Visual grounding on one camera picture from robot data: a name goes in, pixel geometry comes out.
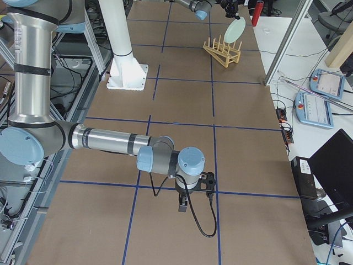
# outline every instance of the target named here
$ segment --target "sticker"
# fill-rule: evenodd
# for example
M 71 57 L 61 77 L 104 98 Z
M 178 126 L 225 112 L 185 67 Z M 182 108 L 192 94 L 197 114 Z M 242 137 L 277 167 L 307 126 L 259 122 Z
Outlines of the sticker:
M 22 30 L 21 28 L 15 28 L 15 52 L 22 52 Z
M 300 162 L 300 171 L 303 174 L 311 174 L 311 170 L 310 170 L 310 166 L 308 164 L 308 161 L 300 159 L 299 162 Z

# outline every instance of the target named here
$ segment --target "blue and white device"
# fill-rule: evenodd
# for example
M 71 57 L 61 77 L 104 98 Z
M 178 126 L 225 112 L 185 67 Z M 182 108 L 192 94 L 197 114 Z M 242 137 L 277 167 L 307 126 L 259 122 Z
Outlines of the blue and white device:
M 296 97 L 296 114 L 302 123 L 333 128 L 330 103 L 315 95 L 299 92 Z
M 346 78 L 337 73 L 316 69 L 310 78 L 310 89 L 329 98 L 341 100 Z

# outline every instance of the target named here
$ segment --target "black electronic device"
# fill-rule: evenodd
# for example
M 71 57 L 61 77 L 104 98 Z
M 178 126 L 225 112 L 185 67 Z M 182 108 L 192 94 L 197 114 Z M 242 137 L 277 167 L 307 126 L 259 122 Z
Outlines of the black electronic device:
M 340 129 L 308 160 L 309 166 L 337 212 L 307 222 L 317 227 L 346 219 L 353 227 L 353 140 Z
M 301 198 L 315 200 L 317 192 L 314 175 L 310 170 L 308 159 L 296 156 L 291 161 L 292 172 L 296 182 L 297 191 Z

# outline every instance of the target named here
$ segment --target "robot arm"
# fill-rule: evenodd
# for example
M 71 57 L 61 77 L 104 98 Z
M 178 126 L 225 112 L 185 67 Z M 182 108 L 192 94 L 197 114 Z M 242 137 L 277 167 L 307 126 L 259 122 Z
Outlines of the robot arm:
M 238 0 L 175 0 L 183 7 L 195 12 L 199 20 L 204 20 L 214 4 L 219 4 L 225 11 L 227 18 L 240 19 L 238 15 Z
M 3 156 L 18 165 L 41 161 L 63 149 L 88 148 L 137 156 L 138 169 L 176 179 L 180 211 L 186 210 L 188 190 L 214 192 L 214 175 L 203 173 L 205 158 L 195 147 L 179 152 L 166 136 L 86 128 L 83 124 L 58 121 L 50 116 L 52 32 L 60 25 L 64 25 L 61 30 L 66 32 L 82 31 L 84 0 L 4 2 L 10 5 L 8 15 L 15 23 L 16 85 L 15 111 L 8 119 L 10 127 L 0 134 Z

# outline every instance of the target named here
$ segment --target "wooden beam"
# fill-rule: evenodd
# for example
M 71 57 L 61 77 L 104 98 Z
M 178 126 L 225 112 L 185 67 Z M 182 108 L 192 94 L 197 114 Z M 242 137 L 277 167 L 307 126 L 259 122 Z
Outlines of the wooden beam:
M 353 22 L 341 36 L 325 62 L 330 68 L 339 68 L 353 52 Z

